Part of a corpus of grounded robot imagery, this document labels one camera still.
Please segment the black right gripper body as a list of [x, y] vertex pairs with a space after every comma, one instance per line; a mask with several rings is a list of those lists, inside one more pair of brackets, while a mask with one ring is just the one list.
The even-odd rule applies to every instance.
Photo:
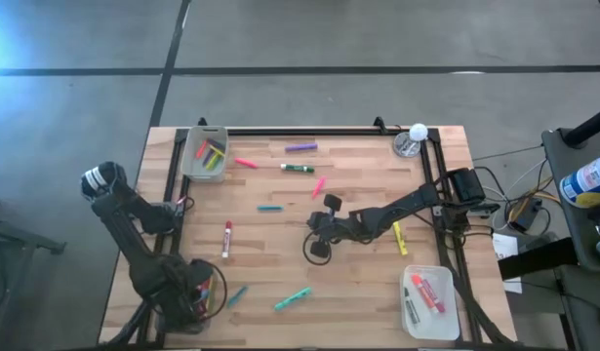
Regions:
[[358, 223], [350, 218], [338, 218], [338, 212], [342, 205], [342, 199], [338, 196], [327, 194], [324, 197], [324, 206], [328, 209], [327, 219], [323, 219], [316, 234], [316, 240], [310, 245], [310, 253], [317, 257], [330, 257], [331, 245], [342, 240], [362, 241], [361, 229]]

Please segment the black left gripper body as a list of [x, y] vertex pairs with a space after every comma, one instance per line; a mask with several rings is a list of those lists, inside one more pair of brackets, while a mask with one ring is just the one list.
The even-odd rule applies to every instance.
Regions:
[[188, 264], [180, 255], [160, 255], [159, 283], [145, 298], [158, 315], [156, 328], [202, 328], [211, 318], [201, 292], [188, 277]]

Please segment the orange Expo dry-erase marker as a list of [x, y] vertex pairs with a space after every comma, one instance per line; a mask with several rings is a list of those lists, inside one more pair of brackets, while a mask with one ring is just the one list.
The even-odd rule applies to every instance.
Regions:
[[430, 296], [429, 292], [423, 285], [422, 278], [418, 274], [413, 274], [411, 277], [411, 280], [412, 280], [414, 286], [419, 291], [420, 296], [422, 297], [423, 301], [425, 302], [425, 305], [427, 306], [427, 308], [432, 313], [438, 313], [439, 310], [436, 306], [436, 303], [434, 302], [434, 299]]

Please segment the black Expo dry-erase marker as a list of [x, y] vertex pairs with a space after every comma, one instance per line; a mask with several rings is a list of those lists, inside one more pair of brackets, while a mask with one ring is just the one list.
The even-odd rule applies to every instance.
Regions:
[[418, 325], [420, 323], [420, 317], [416, 311], [414, 303], [411, 300], [410, 293], [407, 288], [404, 289], [404, 304], [408, 311], [408, 315], [411, 319], [412, 324]]

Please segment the pink Expo dry-erase marker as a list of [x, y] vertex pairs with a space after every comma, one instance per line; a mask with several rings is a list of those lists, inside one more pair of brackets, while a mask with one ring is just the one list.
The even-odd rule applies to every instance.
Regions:
[[444, 304], [441, 302], [441, 300], [438, 298], [437, 294], [435, 293], [434, 289], [431, 287], [431, 285], [429, 284], [429, 282], [422, 278], [421, 279], [421, 283], [422, 285], [425, 287], [425, 289], [427, 290], [429, 296], [431, 297], [431, 299], [433, 300], [437, 310], [439, 313], [445, 313], [446, 309]]

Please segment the teal Sharpie highlighter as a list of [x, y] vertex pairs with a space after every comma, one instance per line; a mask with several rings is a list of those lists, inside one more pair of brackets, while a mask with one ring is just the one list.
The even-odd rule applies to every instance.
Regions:
[[303, 288], [302, 290], [300, 290], [299, 292], [294, 293], [293, 295], [285, 298], [284, 300], [276, 303], [274, 305], [274, 310], [275, 311], [281, 311], [287, 307], [289, 307], [291, 304], [293, 304], [294, 302], [301, 300], [307, 296], [309, 296], [312, 293], [312, 288], [311, 287], [306, 287]]

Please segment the white paper sheet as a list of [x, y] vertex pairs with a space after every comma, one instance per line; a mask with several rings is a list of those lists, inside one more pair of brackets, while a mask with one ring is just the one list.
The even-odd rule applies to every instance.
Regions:
[[[519, 254], [518, 241], [513, 236], [495, 233], [492, 241], [497, 260]], [[520, 278], [504, 279], [503, 286], [504, 289], [509, 293], [522, 293], [522, 284]]]

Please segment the black stand base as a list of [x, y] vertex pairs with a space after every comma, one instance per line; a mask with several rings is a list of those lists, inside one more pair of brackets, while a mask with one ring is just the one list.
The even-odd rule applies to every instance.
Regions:
[[66, 242], [57, 242], [0, 220], [0, 334], [7, 328], [11, 304], [20, 295], [35, 252], [44, 249], [51, 254], [62, 254], [65, 246]]

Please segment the black power supply box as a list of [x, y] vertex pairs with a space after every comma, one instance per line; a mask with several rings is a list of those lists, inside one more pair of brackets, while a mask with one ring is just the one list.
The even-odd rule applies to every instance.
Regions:
[[528, 231], [533, 225], [542, 207], [542, 199], [526, 198], [515, 205], [507, 216], [508, 226], [519, 232]]

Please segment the black flat bar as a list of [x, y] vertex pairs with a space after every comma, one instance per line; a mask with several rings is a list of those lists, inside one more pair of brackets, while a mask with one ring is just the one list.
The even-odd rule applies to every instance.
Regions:
[[504, 280], [562, 265], [578, 264], [579, 260], [571, 238], [547, 243], [539, 248], [511, 255], [498, 261], [500, 275]]

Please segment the grey metal cart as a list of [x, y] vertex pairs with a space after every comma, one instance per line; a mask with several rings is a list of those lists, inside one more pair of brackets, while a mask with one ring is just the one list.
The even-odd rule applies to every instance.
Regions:
[[[600, 157], [600, 134], [581, 149], [567, 146], [557, 131], [543, 132], [541, 140], [556, 186], [564, 176]], [[600, 351], [600, 256], [595, 249], [600, 236], [585, 210], [567, 201], [562, 209], [578, 260], [576, 265], [556, 269], [567, 294], [563, 303], [571, 338], [578, 351]]]

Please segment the white blue spray can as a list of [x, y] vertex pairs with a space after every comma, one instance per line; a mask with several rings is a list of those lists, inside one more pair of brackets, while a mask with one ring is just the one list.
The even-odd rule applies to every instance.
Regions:
[[600, 157], [565, 176], [559, 193], [570, 205], [589, 209], [600, 205]]

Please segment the black pole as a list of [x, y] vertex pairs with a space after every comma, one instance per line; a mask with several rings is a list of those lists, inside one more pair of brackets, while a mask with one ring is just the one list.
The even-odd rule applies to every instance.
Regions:
[[563, 129], [560, 131], [564, 143], [572, 148], [585, 147], [587, 141], [598, 133], [600, 133], [600, 112], [574, 129]]

